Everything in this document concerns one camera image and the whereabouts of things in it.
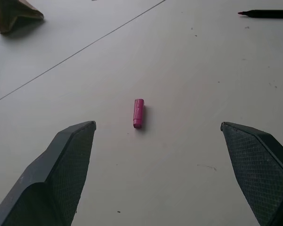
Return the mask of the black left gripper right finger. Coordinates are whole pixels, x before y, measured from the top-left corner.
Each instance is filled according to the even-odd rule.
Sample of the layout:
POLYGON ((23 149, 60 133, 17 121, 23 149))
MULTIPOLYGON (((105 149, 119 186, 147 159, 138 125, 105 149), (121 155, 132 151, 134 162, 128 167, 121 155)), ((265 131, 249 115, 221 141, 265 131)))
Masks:
POLYGON ((269 133, 223 122, 233 171, 260 226, 283 226, 283 146, 269 133))

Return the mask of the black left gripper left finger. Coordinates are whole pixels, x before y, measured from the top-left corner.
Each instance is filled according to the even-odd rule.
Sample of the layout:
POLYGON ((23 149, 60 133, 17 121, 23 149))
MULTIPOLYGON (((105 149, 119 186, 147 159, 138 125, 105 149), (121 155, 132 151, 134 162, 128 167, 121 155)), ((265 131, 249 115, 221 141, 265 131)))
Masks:
POLYGON ((0 226, 71 226, 86 181, 96 123, 56 134, 0 204, 0 226))

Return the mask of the pink marker cap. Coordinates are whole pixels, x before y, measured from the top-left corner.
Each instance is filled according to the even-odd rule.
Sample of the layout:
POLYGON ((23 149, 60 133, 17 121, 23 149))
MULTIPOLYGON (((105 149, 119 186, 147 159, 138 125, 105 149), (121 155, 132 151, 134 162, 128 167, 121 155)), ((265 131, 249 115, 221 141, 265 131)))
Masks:
POLYGON ((133 127, 135 129, 141 129, 143 126, 143 109, 144 109, 144 100, 136 99, 134 101, 134 111, 133 111, 133 127))

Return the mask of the black marker with red tip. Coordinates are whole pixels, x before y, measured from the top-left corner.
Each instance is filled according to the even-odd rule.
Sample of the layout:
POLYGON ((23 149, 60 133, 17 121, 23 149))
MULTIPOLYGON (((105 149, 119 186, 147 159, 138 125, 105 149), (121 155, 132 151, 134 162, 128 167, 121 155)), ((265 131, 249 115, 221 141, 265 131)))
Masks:
POLYGON ((249 10, 238 12, 238 15, 251 18, 283 19, 283 10, 249 10))

